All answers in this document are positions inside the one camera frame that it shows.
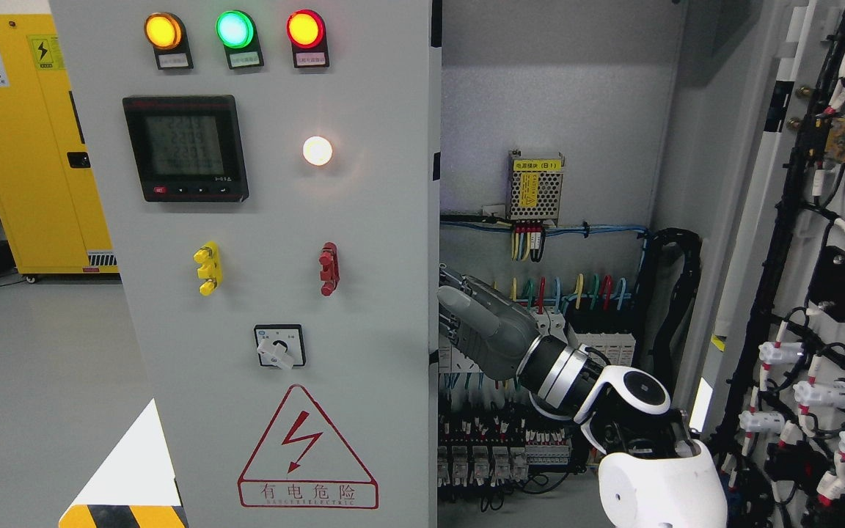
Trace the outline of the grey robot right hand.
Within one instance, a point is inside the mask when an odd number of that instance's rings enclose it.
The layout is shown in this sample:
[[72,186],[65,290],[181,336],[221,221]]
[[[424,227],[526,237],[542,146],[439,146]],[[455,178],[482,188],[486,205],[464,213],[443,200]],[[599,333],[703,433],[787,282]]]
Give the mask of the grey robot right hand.
[[496,381],[514,378],[540,335],[524,307],[472,275],[439,265],[439,333]]

